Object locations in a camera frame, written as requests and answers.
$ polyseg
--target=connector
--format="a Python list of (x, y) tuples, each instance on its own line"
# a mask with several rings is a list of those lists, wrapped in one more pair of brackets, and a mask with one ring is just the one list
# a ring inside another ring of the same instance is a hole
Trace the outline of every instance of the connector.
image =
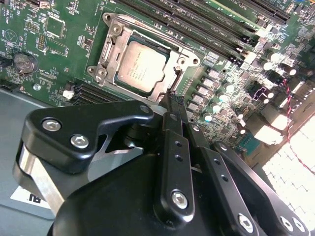
[(50, 2), (49, 1), (41, 1), (41, 0), (26, 0), (27, 4), (38, 7), (38, 8), (49, 8)]

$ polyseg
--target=screw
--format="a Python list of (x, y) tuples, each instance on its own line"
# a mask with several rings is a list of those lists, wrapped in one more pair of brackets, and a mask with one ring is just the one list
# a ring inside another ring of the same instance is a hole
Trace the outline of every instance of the screw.
[(283, 225), (290, 231), (290, 232), (293, 232), (293, 226), (291, 225), (291, 223), (285, 219), (283, 216), (280, 217)]
[(76, 148), (79, 148), (79, 149), (85, 149), (89, 145), (88, 138), (81, 134), (72, 136), (70, 141), (72, 145), (74, 145)]
[(115, 34), (120, 34), (122, 32), (122, 28), (119, 25), (113, 25), (112, 29)]
[(41, 86), (38, 85), (38, 84), (34, 84), (34, 85), (33, 85), (33, 89), (34, 89), (35, 91), (40, 91)]
[(297, 228), (299, 228), (299, 230), (301, 231), (301, 232), (305, 232), (305, 228), (304, 228), (304, 226), (302, 225), (302, 223), (298, 220), (298, 219), (296, 219), (295, 217), (293, 217), (292, 218), (293, 219), (293, 222), (295, 223), (295, 226), (297, 227)]
[(100, 69), (100, 70), (98, 70), (97, 73), (98, 73), (100, 76), (104, 76), (104, 75), (107, 74), (107, 71), (106, 71), (105, 69)]
[(185, 195), (179, 191), (172, 193), (172, 200), (175, 205), (180, 209), (186, 209), (188, 207), (188, 201)]
[(227, 150), (227, 148), (226, 148), (226, 146), (225, 146), (224, 144), (219, 144), (219, 146), (220, 146), (220, 148), (221, 148), (223, 151), (226, 151), (226, 150)]
[(243, 214), (238, 215), (238, 221), (240, 222), (241, 226), (248, 232), (253, 233), (254, 227), (252, 226), (251, 221)]
[(144, 106), (144, 105), (140, 106), (140, 109), (141, 109), (143, 112), (145, 112), (145, 113), (149, 113), (149, 112), (150, 112), (150, 111), (149, 111), (149, 108), (148, 108), (147, 106)]
[(61, 124), (54, 119), (47, 119), (43, 122), (42, 125), (44, 129), (51, 132), (56, 132), (61, 129)]

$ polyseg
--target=capacitor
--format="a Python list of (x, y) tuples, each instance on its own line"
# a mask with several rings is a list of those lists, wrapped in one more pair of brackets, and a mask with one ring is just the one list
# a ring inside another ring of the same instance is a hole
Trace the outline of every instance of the capacitor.
[(248, 114), (248, 112), (250, 112), (250, 110), (248, 108), (245, 108), (243, 110), (243, 116), (246, 116)]
[(299, 73), (302, 75), (306, 75), (308, 77), (313, 76), (315, 74), (314, 70), (310, 70), (308, 68), (300, 68)]
[(244, 118), (243, 112), (240, 109), (235, 109), (234, 112), (235, 112), (238, 119)]
[(246, 129), (241, 125), (241, 124), (237, 124), (237, 129), (240, 132), (240, 134), (245, 134), (246, 133)]
[(245, 127), (246, 126), (246, 123), (245, 123), (245, 121), (242, 119), (242, 120), (240, 120), (240, 125), (241, 126), (243, 126), (243, 127)]
[(272, 62), (278, 62), (278, 61), (280, 61), (280, 54), (279, 53), (269, 53), (268, 55), (267, 55), (267, 58), (270, 60), (270, 61), (272, 61)]
[(259, 97), (259, 99), (264, 103), (267, 104), (269, 102), (269, 99), (267, 97), (267, 95), (265, 95), (264, 93)]
[(289, 65), (281, 64), (280, 68), (291, 76), (296, 75), (296, 72), (297, 72), (296, 69), (294, 69), (293, 67)]
[(210, 107), (214, 113), (218, 113), (221, 110), (221, 107), (216, 102), (211, 103)]
[(224, 92), (219, 92), (219, 93), (217, 94), (217, 97), (218, 97), (218, 99), (220, 100), (220, 102), (226, 102), (226, 101), (228, 101), (228, 96), (226, 96), (226, 95), (224, 94)]
[(271, 70), (273, 67), (274, 67), (274, 65), (271, 63), (271, 62), (268, 62), (268, 61), (263, 61), (262, 63), (261, 63), (261, 67), (265, 70), (265, 71), (268, 71), (268, 70)]
[(223, 85), (223, 88), (227, 91), (227, 92), (234, 92), (234, 86), (233, 84), (231, 84), (230, 82), (227, 82)]
[(17, 53), (13, 58), (14, 69), (22, 76), (30, 75), (38, 70), (37, 59), (25, 52)]
[(210, 122), (212, 121), (212, 116), (210, 113), (205, 113), (203, 114), (203, 118), (205, 119), (205, 122)]

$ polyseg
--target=electrolytic capacitor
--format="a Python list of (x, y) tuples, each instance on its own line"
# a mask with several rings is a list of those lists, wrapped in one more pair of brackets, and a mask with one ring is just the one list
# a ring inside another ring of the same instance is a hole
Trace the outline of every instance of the electrolytic capacitor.
[(279, 53), (269, 53), (267, 55), (267, 58), (272, 62), (278, 62), (280, 61), (280, 54)]
[(268, 71), (268, 70), (271, 70), (274, 66), (271, 62), (265, 60), (261, 63), (261, 67), (265, 70), (265, 71)]
[(267, 104), (269, 102), (269, 99), (267, 97), (267, 95), (265, 95), (264, 93), (259, 97), (259, 99), (264, 103)]
[(237, 124), (237, 129), (240, 132), (240, 134), (245, 134), (246, 133), (246, 129), (241, 125), (241, 124)]
[(203, 118), (205, 119), (205, 122), (210, 122), (212, 121), (212, 116), (210, 113), (205, 113), (203, 114)]
[(244, 115), (243, 115), (243, 112), (239, 109), (235, 109), (235, 114), (237, 116), (238, 119), (243, 119), (244, 118)]
[(211, 103), (210, 107), (214, 113), (218, 113), (221, 110), (221, 107), (216, 102)]
[(219, 92), (217, 94), (217, 97), (220, 100), (220, 102), (226, 102), (228, 100), (228, 96), (226, 96), (224, 92)]
[(293, 67), (289, 65), (281, 64), (280, 68), (291, 76), (296, 75), (296, 72), (297, 72), (296, 69), (294, 69)]
[(227, 91), (227, 92), (234, 92), (234, 86), (233, 84), (231, 84), (230, 82), (227, 82), (223, 85), (223, 88)]

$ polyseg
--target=white label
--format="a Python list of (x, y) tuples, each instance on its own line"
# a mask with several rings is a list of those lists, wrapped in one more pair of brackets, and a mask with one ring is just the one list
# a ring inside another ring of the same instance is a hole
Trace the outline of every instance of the white label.
[(19, 202), (23, 202), (23, 203), (27, 203), (27, 204), (32, 204), (34, 206), (50, 209), (47, 202), (45, 202), (44, 200), (35, 196), (33, 193), (29, 192), (28, 190), (25, 190), (21, 186), (19, 186), (14, 191), (14, 193), (12, 194), (10, 199), (13, 199), (13, 200), (16, 200)]

